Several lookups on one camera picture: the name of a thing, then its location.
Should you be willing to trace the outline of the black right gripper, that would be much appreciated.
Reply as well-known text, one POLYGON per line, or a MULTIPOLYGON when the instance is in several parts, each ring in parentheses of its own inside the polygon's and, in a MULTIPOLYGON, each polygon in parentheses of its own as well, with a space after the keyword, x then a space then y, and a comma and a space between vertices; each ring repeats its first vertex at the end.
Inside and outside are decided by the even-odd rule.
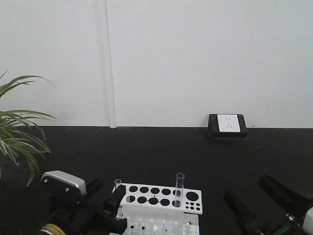
POLYGON ((258 186, 280 207, 285 215, 280 220, 261 218, 234 190, 228 189, 224 202, 231 210, 243 235, 305 235, 305 214, 313 207, 313 198, 303 196, 269 175, 261 176, 258 186))

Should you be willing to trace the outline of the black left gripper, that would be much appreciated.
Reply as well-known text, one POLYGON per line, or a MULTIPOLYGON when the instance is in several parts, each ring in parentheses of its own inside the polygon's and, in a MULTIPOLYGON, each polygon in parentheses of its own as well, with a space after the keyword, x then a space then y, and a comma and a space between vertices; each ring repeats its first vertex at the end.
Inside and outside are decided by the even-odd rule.
MULTIPOLYGON (((87 184, 85 199, 92 198, 103 186, 97 178, 87 184)), ((69 203, 51 196, 49 199, 48 233, 50 235, 88 235, 96 232, 121 235, 127 229, 127 219, 117 217, 118 208, 126 194, 126 186, 119 185, 103 202, 96 205, 89 200, 69 203)))

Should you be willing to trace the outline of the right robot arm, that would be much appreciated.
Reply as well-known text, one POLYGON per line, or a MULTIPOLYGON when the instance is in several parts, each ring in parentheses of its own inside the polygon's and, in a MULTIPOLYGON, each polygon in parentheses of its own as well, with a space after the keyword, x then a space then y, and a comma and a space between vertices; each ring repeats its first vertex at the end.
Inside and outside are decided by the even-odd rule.
POLYGON ((225 192, 223 201, 231 210, 243 235, 311 235, 313 199, 298 194, 269 175, 260 177, 258 186, 284 211, 281 222, 257 218, 236 191, 225 192))

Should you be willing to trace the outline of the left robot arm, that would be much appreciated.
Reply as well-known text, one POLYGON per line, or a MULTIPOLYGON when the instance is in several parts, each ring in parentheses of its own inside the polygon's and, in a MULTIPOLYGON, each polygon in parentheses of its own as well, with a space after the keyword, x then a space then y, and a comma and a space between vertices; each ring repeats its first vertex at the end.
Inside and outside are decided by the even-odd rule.
POLYGON ((39 229, 39 235, 121 235, 127 228, 127 219, 117 212, 126 187, 119 185, 102 205, 91 198, 103 186, 101 179, 76 186, 45 177, 44 189, 49 192, 49 217, 39 229))

